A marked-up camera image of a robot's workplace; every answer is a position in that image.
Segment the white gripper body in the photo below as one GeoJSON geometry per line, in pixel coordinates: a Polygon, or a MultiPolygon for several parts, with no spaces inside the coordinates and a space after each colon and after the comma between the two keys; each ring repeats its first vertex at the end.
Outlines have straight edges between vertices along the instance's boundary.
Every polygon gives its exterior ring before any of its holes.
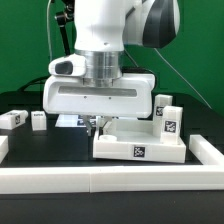
{"type": "Polygon", "coordinates": [[[153,74],[124,73],[112,87],[87,87],[81,78],[51,76],[43,108],[49,114],[147,118],[152,113],[153,74]]]}

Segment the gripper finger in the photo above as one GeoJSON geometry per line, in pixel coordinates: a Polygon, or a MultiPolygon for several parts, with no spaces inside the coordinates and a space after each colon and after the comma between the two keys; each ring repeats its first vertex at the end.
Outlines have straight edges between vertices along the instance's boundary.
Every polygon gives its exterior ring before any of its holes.
{"type": "Polygon", "coordinates": [[[103,129],[108,129],[112,124],[113,117],[105,117],[102,125],[103,129]]]}
{"type": "Polygon", "coordinates": [[[90,116],[88,115],[83,115],[82,116],[82,120],[83,123],[85,124],[86,128],[87,128],[87,134],[89,137],[94,135],[94,126],[92,125],[91,121],[90,121],[90,116]]]}

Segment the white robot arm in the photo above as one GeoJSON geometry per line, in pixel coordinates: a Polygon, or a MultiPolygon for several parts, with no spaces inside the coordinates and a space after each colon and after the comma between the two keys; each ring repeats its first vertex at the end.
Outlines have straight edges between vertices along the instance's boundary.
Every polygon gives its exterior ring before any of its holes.
{"type": "Polygon", "coordinates": [[[162,48],[180,25],[177,0],[74,0],[75,52],[50,62],[49,114],[146,118],[155,76],[122,70],[124,46],[162,48]]]}

